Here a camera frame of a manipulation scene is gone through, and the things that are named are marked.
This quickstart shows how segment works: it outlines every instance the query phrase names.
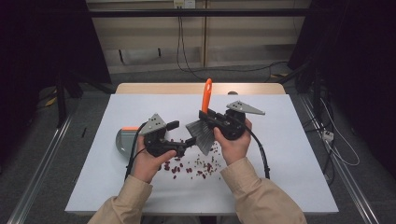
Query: dark background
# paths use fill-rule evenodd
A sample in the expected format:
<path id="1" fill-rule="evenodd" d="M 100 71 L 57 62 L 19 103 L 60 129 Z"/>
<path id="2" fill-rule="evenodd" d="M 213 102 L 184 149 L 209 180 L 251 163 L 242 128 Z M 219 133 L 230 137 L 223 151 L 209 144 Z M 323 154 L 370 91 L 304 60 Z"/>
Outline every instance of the dark background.
<path id="1" fill-rule="evenodd" d="M 289 66 L 313 60 L 314 69 L 297 77 L 297 90 L 307 91 L 318 71 L 356 134 L 396 177 L 396 3 L 313 1 L 311 7 L 335 7 L 337 12 L 333 18 L 305 19 Z"/>
<path id="2" fill-rule="evenodd" d="M 84 0 L 1 1 L 0 163 L 29 125 L 40 90 L 58 77 L 69 90 L 86 78 L 111 82 L 91 18 L 39 16 L 38 7 L 88 10 Z"/>
<path id="3" fill-rule="evenodd" d="M 311 7 L 338 7 L 334 27 L 330 17 L 307 17 L 289 66 L 297 68 L 312 56 L 315 67 L 340 103 L 355 130 L 375 157 L 396 176 L 394 63 L 396 23 L 391 1 L 314 1 Z M 29 125 L 38 92 L 84 78 L 110 82 L 106 62 L 90 18 L 35 14 L 37 7 L 87 10 L 84 0 L 2 1 L 0 162 L 10 153 L 18 133 Z M 318 49 L 323 35 L 329 38 Z M 312 75 L 299 79 L 310 85 Z"/>

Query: cuff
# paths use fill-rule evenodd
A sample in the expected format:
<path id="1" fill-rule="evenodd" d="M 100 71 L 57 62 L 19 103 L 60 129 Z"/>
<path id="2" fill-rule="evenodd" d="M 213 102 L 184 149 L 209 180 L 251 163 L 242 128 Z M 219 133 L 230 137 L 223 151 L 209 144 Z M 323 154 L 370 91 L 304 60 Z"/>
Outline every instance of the cuff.
<path id="1" fill-rule="evenodd" d="M 128 207 L 143 207 L 151 191 L 152 185 L 128 175 L 116 200 Z"/>
<path id="2" fill-rule="evenodd" d="M 250 186 L 255 181 L 260 182 L 253 165 L 246 157 L 227 166 L 220 173 L 232 193 Z"/>

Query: table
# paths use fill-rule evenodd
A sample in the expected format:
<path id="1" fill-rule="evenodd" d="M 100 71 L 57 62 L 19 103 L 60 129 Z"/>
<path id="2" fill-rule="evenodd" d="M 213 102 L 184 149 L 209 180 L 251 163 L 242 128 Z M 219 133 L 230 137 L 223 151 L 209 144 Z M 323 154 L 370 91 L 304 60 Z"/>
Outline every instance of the table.
<path id="1" fill-rule="evenodd" d="M 93 214 L 109 196 L 118 194 L 127 163 L 127 159 L 114 148 L 114 136 L 120 127 L 137 120 L 145 121 L 153 113 L 159 112 L 166 122 L 180 119 L 180 128 L 169 132 L 169 138 L 187 139 L 190 136 L 181 127 L 188 121 L 197 119 L 203 89 L 203 83 L 121 84 L 117 94 L 110 98 L 91 151 L 66 206 L 66 212 Z M 224 95 L 229 91 L 236 91 L 240 95 Z M 225 110 L 226 102 L 235 100 L 241 100 L 259 109 L 264 107 L 265 117 L 247 117 L 253 123 L 253 132 L 262 139 L 272 168 L 272 180 L 285 190 L 306 214 L 338 212 L 293 104 L 282 86 L 261 83 L 214 83 L 209 106 L 211 109 L 220 112 Z M 198 148 L 189 149 L 182 161 L 185 164 L 191 162 L 192 165 L 199 153 Z M 260 152 L 252 143 L 247 157 L 258 175 L 264 176 L 261 157 L 258 155 Z M 220 155 L 212 156 L 216 156 L 219 170 L 225 166 Z M 210 160 L 210 157 L 203 158 L 201 155 L 201 159 Z M 154 177 L 153 192 L 143 209 L 146 215 L 234 214 L 233 196 L 219 173 L 213 174 L 205 181 L 182 173 L 177 179 L 173 179 L 172 176 L 160 171 Z"/>

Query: metal rail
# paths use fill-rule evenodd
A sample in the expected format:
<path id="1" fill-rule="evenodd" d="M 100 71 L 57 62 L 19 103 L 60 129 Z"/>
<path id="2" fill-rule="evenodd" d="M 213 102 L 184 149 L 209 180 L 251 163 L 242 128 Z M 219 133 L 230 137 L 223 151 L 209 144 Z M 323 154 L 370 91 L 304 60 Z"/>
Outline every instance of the metal rail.
<path id="1" fill-rule="evenodd" d="M 309 118 L 313 120 L 314 126 L 316 129 L 320 127 L 317 119 L 315 119 L 315 114 L 312 111 L 312 103 L 307 99 L 307 97 L 300 96 L 300 99 L 304 105 L 306 113 L 308 114 Z M 327 141 L 324 141 L 326 150 L 330 152 L 331 146 Z M 358 183 L 356 182 L 355 178 L 353 177 L 352 173 L 349 172 L 347 166 L 339 161 L 337 157 L 332 153 L 331 155 L 333 164 L 337 173 L 341 176 L 341 179 L 346 186 L 347 191 L 349 192 L 353 202 L 355 203 L 358 211 L 361 213 L 361 217 L 367 224 L 379 224 L 378 218 L 375 216 L 375 212 L 370 205 L 369 201 L 367 200 L 366 196 L 364 195 L 363 191 L 359 187 Z"/>
<path id="2" fill-rule="evenodd" d="M 35 170 L 35 174 L 30 179 L 30 182 L 25 189 L 23 195 L 18 201 L 17 206 L 12 212 L 7 224 L 22 224 L 27 217 L 27 214 L 32 207 L 35 196 L 40 191 L 41 185 L 46 177 L 47 172 L 50 169 L 53 159 L 55 158 L 56 152 L 64 139 L 64 135 L 67 132 L 67 129 L 70 125 L 71 119 L 76 112 L 77 105 L 73 106 L 71 112 L 67 116 L 63 125 L 56 129 L 55 134 L 52 137 L 52 140 L 47 148 L 46 153 L 44 154 L 40 164 Z"/>

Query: black cable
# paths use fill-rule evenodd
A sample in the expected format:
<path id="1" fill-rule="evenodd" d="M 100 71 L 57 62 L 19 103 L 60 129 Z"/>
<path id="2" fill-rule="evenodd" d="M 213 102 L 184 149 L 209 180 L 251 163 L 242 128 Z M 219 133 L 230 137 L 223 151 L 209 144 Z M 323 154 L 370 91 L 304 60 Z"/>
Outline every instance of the black cable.
<path id="1" fill-rule="evenodd" d="M 254 138 L 254 140 L 257 142 L 257 145 L 259 145 L 259 151 L 262 154 L 262 162 L 264 163 L 264 172 L 265 172 L 265 178 L 270 179 L 270 167 L 268 166 L 268 162 L 267 162 L 267 157 L 265 156 L 265 151 L 264 151 L 264 147 L 262 146 L 262 143 L 260 142 L 259 138 L 257 138 L 256 134 L 253 133 L 253 131 L 251 131 L 249 129 L 249 127 L 241 122 L 239 119 L 233 118 L 232 116 L 229 116 L 227 114 L 225 114 L 225 116 L 227 118 L 232 119 L 233 121 L 239 123 L 240 125 L 242 125 L 248 133 L 250 133 L 250 135 Z"/>
<path id="2" fill-rule="evenodd" d="M 293 1 L 293 9 L 296 8 L 296 0 Z M 295 17 L 293 17 L 293 25 L 294 25 L 294 33 L 296 34 L 296 37 L 298 37 L 297 35 L 297 28 L 296 28 L 296 22 L 295 22 Z"/>
<path id="3" fill-rule="evenodd" d="M 47 98 L 52 98 L 52 97 L 56 97 L 56 87 L 53 88 L 53 90 L 49 94 L 47 94 L 47 95 L 41 97 L 40 99 L 38 99 L 38 102 L 41 102 L 41 101 L 43 101 L 43 100 L 45 100 Z"/>
<path id="4" fill-rule="evenodd" d="M 331 115 L 331 118 L 333 118 L 333 112 L 332 112 L 332 106 L 329 104 L 329 102 L 328 101 L 325 101 L 327 104 L 327 107 L 329 108 L 329 113 L 330 113 L 330 115 Z M 322 113 L 324 111 L 324 109 L 323 109 L 323 107 L 320 109 L 320 114 Z M 309 121 L 312 121 L 312 120 L 314 120 L 314 119 L 316 119 L 316 117 L 313 117 L 311 120 L 308 120 L 308 121 L 306 121 L 304 124 L 303 124 L 303 127 L 305 127 L 306 125 L 308 125 L 309 124 Z M 305 130 L 305 132 L 306 133 L 310 133 L 310 132 L 315 132 L 315 131 L 323 131 L 323 129 L 325 129 L 325 128 L 327 128 L 329 125 L 331 125 L 331 127 L 332 127 L 332 133 L 334 133 L 334 129 L 333 129 L 333 126 L 332 126 L 332 122 L 331 122 L 331 120 L 329 119 L 329 121 L 327 122 L 327 124 L 325 124 L 325 125 L 322 125 L 322 124 L 319 124 L 320 125 L 320 127 L 319 128 L 316 128 L 316 129 L 310 129 L 310 130 Z"/>
<path id="5" fill-rule="evenodd" d="M 181 66 L 180 66 L 180 63 L 178 61 L 178 51 L 179 51 L 179 48 L 180 48 L 180 38 L 181 38 L 181 44 L 182 44 L 182 47 L 183 47 L 184 60 L 186 62 L 187 67 L 189 68 L 189 71 L 185 71 L 184 69 L 182 69 Z M 177 66 L 183 72 L 190 72 L 195 77 L 199 78 L 200 80 L 206 80 L 205 78 L 198 77 L 197 75 L 195 75 L 195 73 L 191 70 L 191 68 L 189 66 L 189 62 L 187 61 L 186 50 L 184 48 L 183 20 L 181 19 L 181 17 L 178 17 Z"/>
<path id="6" fill-rule="evenodd" d="M 142 152 L 143 150 L 145 150 L 146 148 L 141 149 L 140 151 L 138 151 L 136 153 L 136 155 L 134 155 L 134 148 L 136 146 L 136 140 L 137 140 L 137 136 L 139 135 L 140 131 L 142 130 L 142 128 L 146 125 L 146 122 L 142 123 L 142 125 L 140 125 L 140 127 L 137 129 L 136 134 L 134 135 L 134 141 L 132 142 L 132 149 L 131 149 L 131 157 L 129 158 L 129 162 L 128 165 L 126 166 L 126 173 L 125 173 L 125 178 L 124 180 L 126 180 L 126 178 L 128 177 L 128 175 L 131 173 L 132 171 L 132 167 L 134 166 L 134 159 L 136 158 L 136 156 Z"/>
<path id="7" fill-rule="evenodd" d="M 306 126 L 308 126 L 308 124 L 310 122 L 312 122 L 314 119 L 316 119 L 317 117 L 313 117 L 312 119 L 307 120 L 306 122 L 302 123 L 301 125 L 303 126 L 303 128 L 305 128 Z"/>
<path id="8" fill-rule="evenodd" d="M 184 60 L 186 62 L 186 65 L 188 67 L 189 70 L 185 70 L 180 66 L 180 62 L 178 60 L 178 54 L 179 54 L 179 49 L 180 49 L 180 39 L 181 39 L 181 44 L 182 44 L 182 48 L 183 48 L 183 55 L 184 55 Z M 178 17 L 178 41 L 177 41 L 177 66 L 178 68 L 183 71 L 183 72 L 187 72 L 187 73 L 192 73 L 195 77 L 201 79 L 201 80 L 206 80 L 205 78 L 202 77 L 198 77 L 195 73 L 196 72 L 206 72 L 206 71 L 224 71 L 224 72 L 254 72 L 254 71 L 260 71 L 263 69 L 268 68 L 270 70 L 270 74 L 268 76 L 268 78 L 264 81 L 267 82 L 270 78 L 271 78 L 271 67 L 280 63 L 288 63 L 288 62 L 275 62 L 275 63 L 271 63 L 270 65 L 264 66 L 264 67 L 260 67 L 260 68 L 253 68 L 253 69 L 246 69 L 246 70 L 238 70 L 238 69 L 222 69 L 222 68 L 204 68 L 204 69 L 195 69 L 192 70 L 189 66 L 189 62 L 187 60 L 187 56 L 186 56 L 186 50 L 185 50 L 185 45 L 184 45 L 184 33 L 183 33 L 183 20 L 181 17 Z"/>
<path id="9" fill-rule="evenodd" d="M 331 106 L 331 104 L 330 104 L 330 102 L 329 102 L 330 100 L 325 100 L 325 99 L 323 99 L 323 98 L 321 98 L 321 99 L 322 99 L 323 102 L 326 104 L 327 108 L 329 109 L 330 119 L 333 120 L 333 119 L 334 119 L 334 113 L 333 113 L 333 111 L 332 111 L 332 106 Z M 334 127 L 333 127 L 332 122 L 331 122 L 331 132 L 334 133 Z M 334 142 L 335 142 L 335 139 L 333 139 L 333 140 L 331 141 L 331 145 L 330 145 L 331 148 L 334 147 Z M 324 146 L 324 148 L 325 148 L 325 150 L 326 150 L 326 152 L 327 152 L 327 154 L 328 154 L 327 159 L 326 159 L 326 162 L 325 162 L 325 165 L 324 165 L 323 168 L 322 168 L 322 173 L 323 173 L 323 174 L 326 173 L 326 170 L 327 170 L 327 167 L 328 167 L 328 165 L 329 165 L 329 162 L 332 164 L 332 178 L 329 177 L 331 181 L 330 181 L 330 183 L 328 183 L 328 185 L 330 186 L 330 185 L 333 183 L 334 179 L 335 179 L 334 164 L 333 164 L 332 158 L 331 158 L 332 150 L 327 151 L 327 148 L 326 148 L 326 145 L 325 145 L 324 141 L 322 141 L 322 143 L 323 143 L 323 146 Z"/>

